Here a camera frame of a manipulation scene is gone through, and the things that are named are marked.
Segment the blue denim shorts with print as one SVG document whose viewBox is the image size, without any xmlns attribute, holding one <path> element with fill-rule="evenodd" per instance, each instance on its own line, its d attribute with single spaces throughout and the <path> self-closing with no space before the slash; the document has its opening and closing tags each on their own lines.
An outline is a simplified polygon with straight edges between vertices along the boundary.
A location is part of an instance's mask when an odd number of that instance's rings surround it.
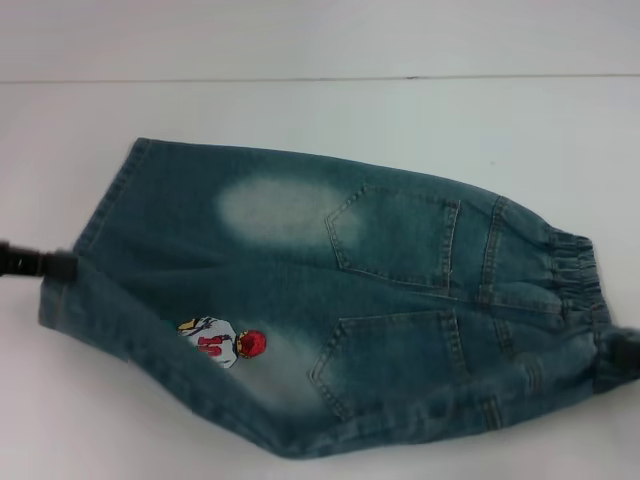
<svg viewBox="0 0 640 480">
<path fill-rule="evenodd" d="M 308 459 L 475 435 L 610 388 L 592 242 L 495 193 L 139 139 L 39 321 Z"/>
</svg>

